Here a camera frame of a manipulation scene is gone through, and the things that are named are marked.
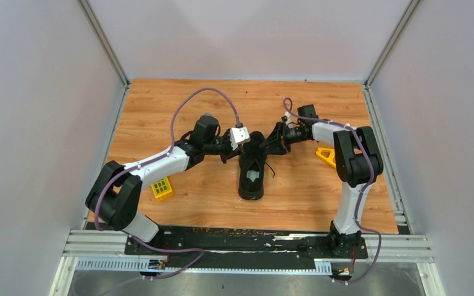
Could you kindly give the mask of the black sneaker shoe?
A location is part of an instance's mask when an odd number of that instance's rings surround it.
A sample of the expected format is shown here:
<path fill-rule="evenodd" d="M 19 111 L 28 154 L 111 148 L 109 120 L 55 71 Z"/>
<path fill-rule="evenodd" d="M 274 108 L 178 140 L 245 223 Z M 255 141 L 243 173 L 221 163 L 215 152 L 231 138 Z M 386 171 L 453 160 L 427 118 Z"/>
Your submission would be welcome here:
<path fill-rule="evenodd" d="M 260 131 L 250 134 L 250 141 L 243 145 L 239 156 L 238 194 L 244 200 L 260 200 L 264 195 L 264 176 L 267 155 L 261 144 L 265 141 Z"/>

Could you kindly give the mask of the black shoelace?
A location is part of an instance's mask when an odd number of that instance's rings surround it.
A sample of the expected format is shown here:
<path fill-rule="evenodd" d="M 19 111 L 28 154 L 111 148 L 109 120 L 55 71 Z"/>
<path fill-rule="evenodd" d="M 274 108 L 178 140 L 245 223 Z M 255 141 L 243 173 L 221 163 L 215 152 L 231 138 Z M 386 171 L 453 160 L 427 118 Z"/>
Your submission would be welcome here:
<path fill-rule="evenodd" d="M 266 166 L 268 167 L 268 169 L 271 171 L 271 176 L 272 176 L 272 178 L 274 178 L 275 175 L 276 175 L 275 170 L 274 170 L 274 169 L 272 168 L 272 166 L 271 166 L 270 164 L 268 164 L 267 162 L 265 162 L 265 165 L 266 165 Z"/>

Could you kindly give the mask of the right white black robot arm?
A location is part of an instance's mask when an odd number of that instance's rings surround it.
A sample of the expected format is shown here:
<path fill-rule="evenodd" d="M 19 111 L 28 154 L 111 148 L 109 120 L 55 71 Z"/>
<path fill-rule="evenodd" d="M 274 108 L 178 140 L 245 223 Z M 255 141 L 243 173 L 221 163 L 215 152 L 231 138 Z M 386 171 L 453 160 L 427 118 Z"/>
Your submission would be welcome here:
<path fill-rule="evenodd" d="M 288 107 L 285 116 L 260 146 L 268 154 L 283 155 L 290 152 L 292 144 L 310 140 L 331 144 L 335 152 L 342 189 L 325 250 L 334 257 L 345 257 L 361 245 L 366 196 L 384 170 L 378 143 L 371 127 L 355 128 L 320 118 L 314 105 L 309 104 L 298 107 L 296 113 Z"/>

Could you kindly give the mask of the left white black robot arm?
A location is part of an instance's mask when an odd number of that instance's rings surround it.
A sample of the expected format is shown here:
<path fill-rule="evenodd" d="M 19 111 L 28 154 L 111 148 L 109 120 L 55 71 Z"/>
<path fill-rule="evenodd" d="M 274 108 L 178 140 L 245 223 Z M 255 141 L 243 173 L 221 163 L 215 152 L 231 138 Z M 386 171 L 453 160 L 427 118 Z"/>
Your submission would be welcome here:
<path fill-rule="evenodd" d="M 196 166 L 207 155 L 218 155 L 226 163 L 242 154 L 243 144 L 249 140 L 249 131 L 242 124 L 221 133 L 216 118 L 202 115 L 193 130 L 158 154 L 124 165 L 107 162 L 85 205 L 107 227 L 139 238 L 141 247 L 156 255 L 164 248 L 164 238 L 158 234 L 158 224 L 138 211 L 141 193 L 166 177 Z"/>

